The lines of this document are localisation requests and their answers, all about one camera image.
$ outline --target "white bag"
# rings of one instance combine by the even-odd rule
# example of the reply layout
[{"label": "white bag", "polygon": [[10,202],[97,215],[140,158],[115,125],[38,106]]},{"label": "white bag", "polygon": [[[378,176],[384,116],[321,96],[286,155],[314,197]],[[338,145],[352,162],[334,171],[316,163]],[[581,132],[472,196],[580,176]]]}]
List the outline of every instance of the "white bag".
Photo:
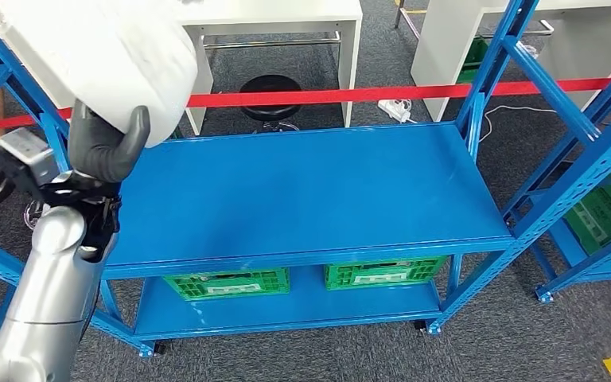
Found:
[{"label": "white bag", "polygon": [[197,75],[175,0],[0,0],[6,28],[94,112],[125,132],[149,108],[152,147],[179,123]]}]

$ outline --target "white desk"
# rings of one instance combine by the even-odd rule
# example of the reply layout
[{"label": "white desk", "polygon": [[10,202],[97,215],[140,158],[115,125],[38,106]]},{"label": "white desk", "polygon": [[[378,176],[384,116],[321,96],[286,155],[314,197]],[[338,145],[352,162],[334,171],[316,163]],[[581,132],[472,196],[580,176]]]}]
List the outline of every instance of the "white desk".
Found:
[{"label": "white desk", "polygon": [[[181,4],[178,14],[198,58],[193,93],[209,93],[212,89],[212,71],[204,54],[203,36],[232,34],[338,31],[339,86],[355,87],[362,21],[359,0],[191,0]],[[343,103],[342,107],[344,125],[349,127],[352,103]],[[186,111],[196,134],[200,133],[204,112],[203,107]]]},{"label": "white desk", "polygon": [[[508,0],[432,0],[411,65],[417,85],[455,84],[483,19],[500,19]],[[539,63],[557,80],[611,76],[611,0],[540,0],[535,19],[555,31]],[[596,92],[570,93],[585,107]],[[448,98],[425,99],[434,121],[442,119]]]}]

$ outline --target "white cable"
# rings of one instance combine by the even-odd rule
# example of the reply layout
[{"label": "white cable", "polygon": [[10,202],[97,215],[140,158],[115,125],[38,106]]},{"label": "white cable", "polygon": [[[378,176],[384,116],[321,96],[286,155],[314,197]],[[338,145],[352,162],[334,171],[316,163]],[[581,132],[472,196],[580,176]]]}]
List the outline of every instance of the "white cable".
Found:
[{"label": "white cable", "polygon": [[493,113],[494,111],[499,110],[499,109],[545,111],[547,113],[555,113],[556,112],[556,110],[551,110],[551,109],[536,109],[534,107],[529,107],[529,106],[515,107],[515,106],[500,105],[500,106],[495,107],[494,109],[492,109],[490,111],[486,111],[486,113],[484,114],[484,118],[486,119],[486,122],[488,122],[488,133],[486,133],[483,137],[479,138],[479,142],[482,142],[484,139],[486,139],[493,132],[493,124],[491,122],[491,119],[488,117],[488,115]]}]

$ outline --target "power strip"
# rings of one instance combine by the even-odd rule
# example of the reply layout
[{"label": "power strip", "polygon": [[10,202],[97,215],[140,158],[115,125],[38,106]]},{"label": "power strip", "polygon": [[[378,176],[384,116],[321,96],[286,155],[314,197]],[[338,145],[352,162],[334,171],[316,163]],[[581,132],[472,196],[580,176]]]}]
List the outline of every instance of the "power strip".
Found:
[{"label": "power strip", "polygon": [[401,123],[411,120],[411,102],[408,99],[382,99],[378,101],[378,107]]}]

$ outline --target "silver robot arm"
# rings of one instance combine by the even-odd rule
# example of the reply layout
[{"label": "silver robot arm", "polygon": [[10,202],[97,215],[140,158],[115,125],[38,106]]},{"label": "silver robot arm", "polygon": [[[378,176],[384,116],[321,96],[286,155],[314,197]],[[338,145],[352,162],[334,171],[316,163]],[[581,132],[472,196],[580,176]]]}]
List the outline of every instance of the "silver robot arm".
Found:
[{"label": "silver robot arm", "polygon": [[69,381],[119,230],[120,182],[150,133],[145,107],[135,109],[132,125],[123,135],[76,102],[68,142],[74,170],[45,184],[50,164],[41,149],[49,149],[27,131],[0,139],[2,171],[49,207],[0,329],[0,382]]},{"label": "silver robot arm", "polygon": [[95,307],[106,256],[82,245],[84,217],[54,207],[38,221],[20,283],[0,329],[0,382],[67,381]]}]

